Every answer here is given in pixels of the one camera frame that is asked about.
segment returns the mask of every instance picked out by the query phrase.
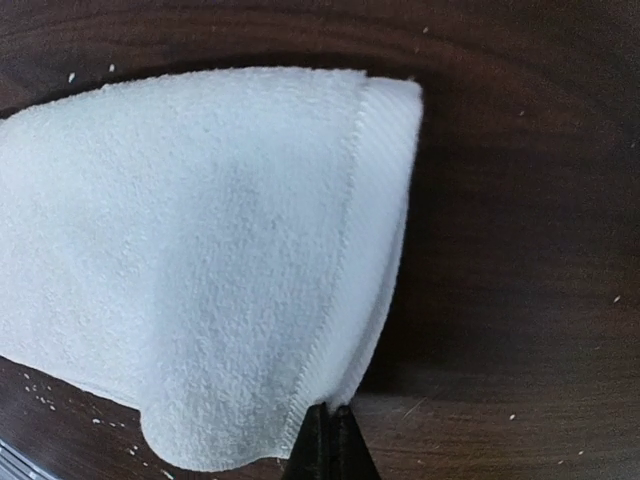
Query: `folded towel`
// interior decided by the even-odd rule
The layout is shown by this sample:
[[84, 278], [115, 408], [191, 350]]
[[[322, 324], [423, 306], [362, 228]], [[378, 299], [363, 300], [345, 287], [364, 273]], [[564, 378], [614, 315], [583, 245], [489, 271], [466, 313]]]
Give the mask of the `folded towel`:
[[249, 68], [0, 123], [0, 355], [141, 411], [172, 464], [287, 457], [387, 315], [420, 88]]

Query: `table surface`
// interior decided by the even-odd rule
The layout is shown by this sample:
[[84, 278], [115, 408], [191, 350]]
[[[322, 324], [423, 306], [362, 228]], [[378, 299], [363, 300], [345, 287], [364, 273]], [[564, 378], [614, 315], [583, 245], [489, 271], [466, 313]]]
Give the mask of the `table surface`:
[[[380, 473], [638, 478], [638, 2], [0, 0], [0, 11], [2, 116], [213, 67], [421, 83], [397, 291], [354, 401]], [[268, 480], [282, 468], [177, 470], [145, 445], [137, 412], [6, 360], [0, 437], [65, 480]]]

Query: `towel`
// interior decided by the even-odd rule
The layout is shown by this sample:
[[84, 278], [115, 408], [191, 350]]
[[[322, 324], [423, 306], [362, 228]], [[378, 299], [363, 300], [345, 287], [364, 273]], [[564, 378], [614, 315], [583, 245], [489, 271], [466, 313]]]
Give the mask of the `towel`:
[[393, 293], [412, 82], [163, 76], [0, 123], [0, 355], [141, 412], [185, 469], [286, 458], [347, 403]]

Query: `wood grain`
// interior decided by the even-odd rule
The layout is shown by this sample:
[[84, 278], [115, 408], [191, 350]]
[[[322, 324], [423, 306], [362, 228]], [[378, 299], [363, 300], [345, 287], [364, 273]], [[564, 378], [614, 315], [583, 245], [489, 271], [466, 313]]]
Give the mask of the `wood grain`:
[[[415, 78], [428, 115], [403, 262], [354, 401], [383, 478], [638, 478], [637, 2], [0, 0], [0, 11], [5, 117], [191, 69]], [[33, 385], [51, 387], [44, 404]], [[281, 474], [274, 460], [176, 470], [146, 447], [136, 412], [8, 361], [0, 437], [63, 479]]]

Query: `dark brown wooden surface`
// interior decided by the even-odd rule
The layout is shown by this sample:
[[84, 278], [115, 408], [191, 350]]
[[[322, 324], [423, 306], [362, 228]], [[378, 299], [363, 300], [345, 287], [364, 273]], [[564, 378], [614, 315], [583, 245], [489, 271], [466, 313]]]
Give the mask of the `dark brown wooden surface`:
[[[0, 112], [215, 66], [415, 78], [403, 263], [354, 401], [383, 478], [637, 479], [639, 5], [0, 0]], [[281, 474], [180, 472], [136, 412], [2, 360], [0, 437], [65, 480]]]

